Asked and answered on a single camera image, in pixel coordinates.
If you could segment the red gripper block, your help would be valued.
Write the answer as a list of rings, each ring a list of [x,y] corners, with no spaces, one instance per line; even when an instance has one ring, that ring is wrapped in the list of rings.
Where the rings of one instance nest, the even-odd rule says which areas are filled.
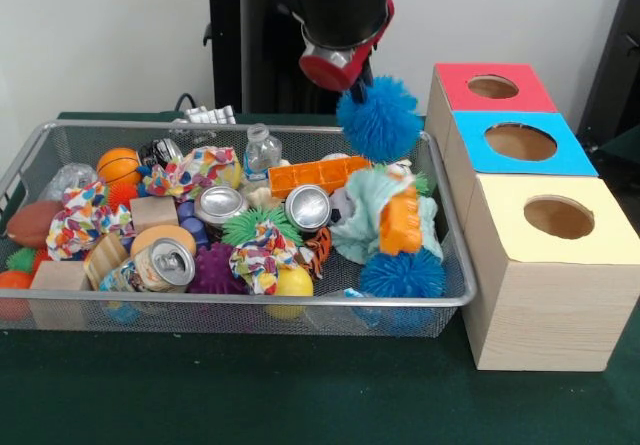
[[[394,2],[387,0],[386,17],[376,34],[367,41],[343,49],[315,43],[302,25],[305,50],[298,60],[302,72],[315,85],[330,91],[349,91],[354,103],[364,104],[367,100],[367,87],[373,85],[370,57],[394,15]]]

